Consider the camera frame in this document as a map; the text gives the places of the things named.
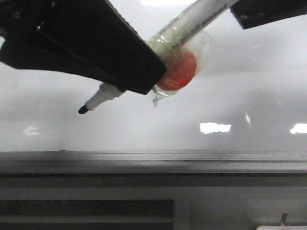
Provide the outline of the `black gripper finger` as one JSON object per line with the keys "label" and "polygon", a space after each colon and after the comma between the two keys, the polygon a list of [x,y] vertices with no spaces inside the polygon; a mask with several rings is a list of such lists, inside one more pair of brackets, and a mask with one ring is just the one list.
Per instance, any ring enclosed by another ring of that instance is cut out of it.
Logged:
{"label": "black gripper finger", "polygon": [[245,30],[306,15],[307,0],[239,0],[230,11]]}
{"label": "black gripper finger", "polygon": [[166,66],[107,0],[3,0],[2,63],[147,94]]}

